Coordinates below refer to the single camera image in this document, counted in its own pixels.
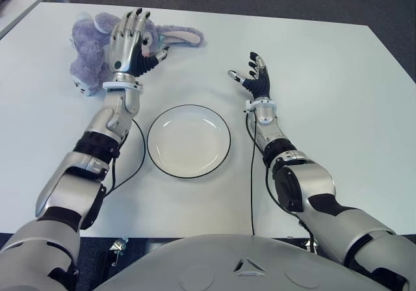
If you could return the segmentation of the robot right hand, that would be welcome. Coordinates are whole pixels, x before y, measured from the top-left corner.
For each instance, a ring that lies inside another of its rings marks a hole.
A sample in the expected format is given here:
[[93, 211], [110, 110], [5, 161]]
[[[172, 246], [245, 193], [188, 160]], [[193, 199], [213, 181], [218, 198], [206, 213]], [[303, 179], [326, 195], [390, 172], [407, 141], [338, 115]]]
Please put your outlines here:
[[241, 73], [234, 70], [227, 72], [228, 76], [234, 81], [241, 84], [249, 91], [254, 99], [259, 97], [270, 97], [270, 79], [268, 76], [267, 66], [263, 58], [255, 52], [250, 53], [250, 61], [248, 63], [252, 70], [249, 71], [251, 79], [245, 77]]

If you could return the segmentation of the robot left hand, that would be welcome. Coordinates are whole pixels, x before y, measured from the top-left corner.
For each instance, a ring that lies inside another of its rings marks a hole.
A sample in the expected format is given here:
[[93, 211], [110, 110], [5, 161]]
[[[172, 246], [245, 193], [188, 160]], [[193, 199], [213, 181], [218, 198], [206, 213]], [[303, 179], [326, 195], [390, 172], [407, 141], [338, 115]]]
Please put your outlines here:
[[114, 81], [133, 81], [155, 68], [167, 57], [164, 48], [154, 55], [142, 54], [142, 41], [150, 12], [141, 8], [128, 12], [110, 34], [109, 69]]

